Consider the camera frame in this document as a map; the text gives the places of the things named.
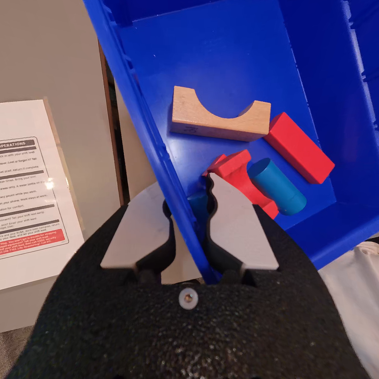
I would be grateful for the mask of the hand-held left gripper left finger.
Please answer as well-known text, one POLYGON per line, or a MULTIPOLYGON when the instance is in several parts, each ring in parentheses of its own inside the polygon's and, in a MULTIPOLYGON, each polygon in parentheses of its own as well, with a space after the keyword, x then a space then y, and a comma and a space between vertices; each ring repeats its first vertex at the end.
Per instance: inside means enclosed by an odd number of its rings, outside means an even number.
POLYGON ((101 261, 104 269, 161 274, 176 256, 172 213, 158 182, 136 195, 101 261))

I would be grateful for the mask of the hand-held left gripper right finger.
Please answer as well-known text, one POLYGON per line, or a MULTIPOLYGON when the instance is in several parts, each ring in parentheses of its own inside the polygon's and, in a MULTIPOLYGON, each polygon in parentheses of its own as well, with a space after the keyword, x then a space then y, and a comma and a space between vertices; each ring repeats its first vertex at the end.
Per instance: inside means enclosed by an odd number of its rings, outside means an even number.
POLYGON ((215 173, 208 174, 205 255, 222 276, 245 280, 252 272, 277 272, 279 263, 252 202, 215 173))

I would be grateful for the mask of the blue wooden cylinder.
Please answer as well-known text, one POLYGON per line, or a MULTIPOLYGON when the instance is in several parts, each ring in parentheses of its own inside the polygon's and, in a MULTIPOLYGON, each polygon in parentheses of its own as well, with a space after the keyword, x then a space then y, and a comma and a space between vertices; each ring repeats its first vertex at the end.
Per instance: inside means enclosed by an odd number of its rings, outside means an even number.
POLYGON ((200 242, 205 238, 206 223, 209 213, 207 211, 208 196, 205 190, 198 191, 188 197, 188 202, 196 218, 196 235, 200 242))
POLYGON ((254 163, 247 173, 252 183, 267 198, 275 202, 279 213, 292 216, 305 208, 306 197, 270 158, 264 158, 254 163))

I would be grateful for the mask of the red arch block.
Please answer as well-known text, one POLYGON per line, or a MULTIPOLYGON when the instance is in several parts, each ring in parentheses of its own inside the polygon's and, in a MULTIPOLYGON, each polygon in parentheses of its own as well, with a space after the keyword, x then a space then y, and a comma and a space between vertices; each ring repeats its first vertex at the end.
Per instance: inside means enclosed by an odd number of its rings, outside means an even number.
POLYGON ((247 173, 247 164, 250 160, 251 155, 247 149, 230 154, 216 166, 213 173, 242 192, 252 204, 259 205, 271 219, 274 219, 279 213, 277 205, 250 180, 247 173))

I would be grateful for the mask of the blue plastic bin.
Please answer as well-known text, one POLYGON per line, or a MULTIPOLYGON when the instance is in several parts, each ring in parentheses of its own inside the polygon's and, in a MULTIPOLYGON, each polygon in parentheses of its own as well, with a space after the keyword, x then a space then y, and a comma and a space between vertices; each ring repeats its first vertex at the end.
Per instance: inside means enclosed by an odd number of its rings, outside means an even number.
POLYGON ((378 1, 83 1, 192 258, 206 261, 188 198, 220 154, 269 157, 307 199, 275 221, 324 267, 378 232, 378 1), (225 118, 254 100, 286 112, 335 168, 310 184, 266 141, 169 132, 174 86, 225 118))

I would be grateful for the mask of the long red rectangular block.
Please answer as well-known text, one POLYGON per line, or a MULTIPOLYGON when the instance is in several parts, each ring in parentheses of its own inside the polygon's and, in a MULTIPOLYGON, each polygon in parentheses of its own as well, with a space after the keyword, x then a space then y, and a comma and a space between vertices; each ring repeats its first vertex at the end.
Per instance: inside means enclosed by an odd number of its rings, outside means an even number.
POLYGON ((285 112, 272 119, 263 139, 311 184, 322 184, 335 167, 285 112))

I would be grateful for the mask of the laminated paper sheet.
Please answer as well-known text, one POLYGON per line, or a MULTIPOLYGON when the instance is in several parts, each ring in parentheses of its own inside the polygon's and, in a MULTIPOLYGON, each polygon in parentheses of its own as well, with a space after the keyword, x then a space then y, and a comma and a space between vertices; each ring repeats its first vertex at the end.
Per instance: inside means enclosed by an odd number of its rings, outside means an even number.
POLYGON ((84 243, 47 99, 0 104, 0 288, 57 276, 84 243))

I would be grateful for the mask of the natural wooden arch block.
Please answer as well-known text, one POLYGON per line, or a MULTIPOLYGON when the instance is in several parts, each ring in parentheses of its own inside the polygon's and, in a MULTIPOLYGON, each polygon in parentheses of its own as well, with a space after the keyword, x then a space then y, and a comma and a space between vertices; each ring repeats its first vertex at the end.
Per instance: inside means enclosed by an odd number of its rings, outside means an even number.
POLYGON ((271 103, 255 100, 235 118, 212 114, 194 89, 174 86, 169 130, 187 135, 253 142, 269 133, 271 103))

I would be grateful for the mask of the person's white shirt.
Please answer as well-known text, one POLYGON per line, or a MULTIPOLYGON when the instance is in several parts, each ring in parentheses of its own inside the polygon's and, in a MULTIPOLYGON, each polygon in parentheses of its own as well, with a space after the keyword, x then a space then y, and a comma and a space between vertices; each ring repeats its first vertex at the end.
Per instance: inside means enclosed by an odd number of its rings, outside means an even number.
POLYGON ((372 378, 379 376, 378 234, 320 269, 351 344, 372 378))

